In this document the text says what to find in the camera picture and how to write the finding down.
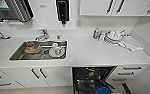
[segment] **floor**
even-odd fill
[[[0,90],[0,94],[73,94],[73,87],[40,87],[27,89]]]

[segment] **countertop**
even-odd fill
[[[67,53],[65,59],[52,60],[14,60],[9,58],[24,41],[32,41],[35,37],[12,37],[0,41],[0,67],[50,67],[50,66],[117,66],[129,64],[149,64],[150,57],[144,51],[131,52],[116,45],[94,40],[88,37],[61,37],[66,40]]]

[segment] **dishwasher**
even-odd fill
[[[73,67],[74,94],[95,94],[101,87],[107,87],[113,94],[122,94],[106,82],[116,67]]]

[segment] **sink basin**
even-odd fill
[[[49,51],[53,43],[57,43],[58,47],[65,49],[63,55],[52,57]],[[41,47],[38,53],[26,53],[25,49],[30,45],[38,45]],[[66,57],[67,41],[25,41],[10,57],[10,60],[48,60],[48,59],[64,59]]]

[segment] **wall-mounted dispenser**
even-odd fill
[[[58,20],[65,26],[69,21],[69,0],[56,0]]]
[[[27,22],[32,17],[28,0],[0,0],[0,22],[3,20]]]

